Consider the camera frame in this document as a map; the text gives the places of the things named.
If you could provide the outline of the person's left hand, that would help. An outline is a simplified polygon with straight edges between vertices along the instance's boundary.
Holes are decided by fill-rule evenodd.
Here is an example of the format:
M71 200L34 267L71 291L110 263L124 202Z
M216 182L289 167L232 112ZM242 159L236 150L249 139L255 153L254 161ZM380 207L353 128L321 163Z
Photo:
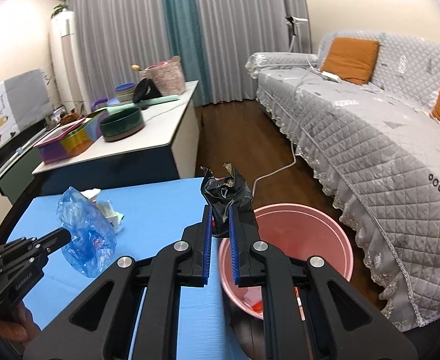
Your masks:
M27 346L40 334L32 313L21 301L13 308L13 321L0 320L0 335L12 342Z

